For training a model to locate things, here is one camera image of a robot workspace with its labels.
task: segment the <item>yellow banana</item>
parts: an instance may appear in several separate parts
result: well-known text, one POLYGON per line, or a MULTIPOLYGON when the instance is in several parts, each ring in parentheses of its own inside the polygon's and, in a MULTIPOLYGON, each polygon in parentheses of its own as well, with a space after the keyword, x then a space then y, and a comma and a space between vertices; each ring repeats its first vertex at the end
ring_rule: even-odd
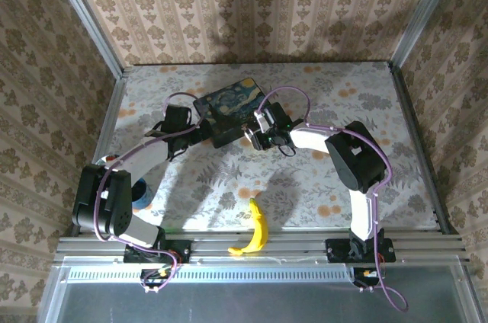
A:
POLYGON ((240 256, 243 253, 260 251, 268 241, 268 223, 266 222, 265 214, 259 209, 256 200, 251 199, 249 206, 252 220, 254 220, 254 235, 247 247, 229 248, 228 251, 231 254, 240 256))

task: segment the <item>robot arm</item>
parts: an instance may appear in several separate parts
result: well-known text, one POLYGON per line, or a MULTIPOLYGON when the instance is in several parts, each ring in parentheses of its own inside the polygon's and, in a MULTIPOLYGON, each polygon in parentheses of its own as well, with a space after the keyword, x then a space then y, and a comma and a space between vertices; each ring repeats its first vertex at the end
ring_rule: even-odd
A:
POLYGON ((101 233, 150 248, 164 238, 164 231, 133 215, 132 186, 156 165, 170 162, 175 156, 210 137, 210 125, 201 125, 184 135, 155 141, 164 135, 190 129, 190 109, 168 106, 165 120, 157 123, 132 149, 105 165, 87 165, 82 170, 72 221, 94 229, 95 200, 101 180, 111 170, 101 192, 98 228, 101 233))
MULTIPOLYGON (((327 140, 337 134, 337 132, 331 130, 311 129, 304 123, 301 123, 290 131, 290 138, 296 148, 312 149, 329 154, 327 140)), ((362 241, 366 241, 373 236, 371 200, 368 197, 368 193, 350 188, 348 190, 351 198, 352 211, 351 231, 362 241)))
MULTIPOLYGON (((246 137, 257 150, 272 146, 293 149, 312 149, 330 154, 341 182, 351 198, 352 222, 350 255, 355 260, 371 257, 374 244, 372 187, 384 179, 386 166, 381 157, 367 144, 348 134, 318 126, 308 126, 302 120, 292 122, 281 105, 274 103, 255 113, 259 129, 246 129, 246 137)), ((366 127, 355 121, 345 127, 358 133, 376 146, 366 127)), ((378 233, 380 243, 383 231, 378 233)))

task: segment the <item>patterned wallpaper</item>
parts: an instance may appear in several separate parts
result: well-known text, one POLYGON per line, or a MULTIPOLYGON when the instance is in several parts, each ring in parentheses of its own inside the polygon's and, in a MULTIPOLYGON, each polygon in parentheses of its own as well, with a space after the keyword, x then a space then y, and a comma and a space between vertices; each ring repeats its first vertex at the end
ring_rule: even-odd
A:
POLYGON ((0 321, 34 321, 113 83, 68 0, 0 0, 0 321))
POLYGON ((88 0, 126 66, 390 59, 419 0, 88 0))
POLYGON ((402 67, 451 222, 488 303, 488 0, 441 0, 402 67))

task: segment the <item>floor panel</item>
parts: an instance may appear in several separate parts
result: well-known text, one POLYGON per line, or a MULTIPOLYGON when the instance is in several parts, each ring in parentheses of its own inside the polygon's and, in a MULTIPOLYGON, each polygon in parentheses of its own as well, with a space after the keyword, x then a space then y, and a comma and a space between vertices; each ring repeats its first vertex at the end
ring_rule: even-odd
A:
MULTIPOLYGON (((389 227, 436 228, 433 208, 385 62, 248 65, 140 66, 130 72, 111 152, 134 146, 162 119, 162 102, 176 91, 198 97, 253 78, 268 93, 295 85, 310 96, 311 123, 344 126, 360 120, 389 156, 394 176, 380 193, 380 218, 389 227)), ((281 91, 292 120, 306 102, 281 91)), ((189 98, 172 103, 189 105, 189 98)), ((145 177, 156 192, 152 204, 134 212, 167 229, 252 228, 249 198, 256 197, 270 229, 338 228, 351 221, 349 195, 328 155, 299 149, 293 158, 277 149, 255 151, 243 139, 220 149, 209 142, 191 147, 145 177)))

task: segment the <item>starry night box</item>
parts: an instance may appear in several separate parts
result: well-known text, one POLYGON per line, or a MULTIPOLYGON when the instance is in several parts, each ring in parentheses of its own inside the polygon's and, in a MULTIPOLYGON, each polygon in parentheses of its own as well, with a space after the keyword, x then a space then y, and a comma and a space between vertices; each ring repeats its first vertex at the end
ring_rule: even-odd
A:
POLYGON ((213 147, 220 148, 243 137, 248 124, 256 128, 254 111, 264 97, 254 79, 246 78, 194 101, 198 113, 212 127, 213 147))

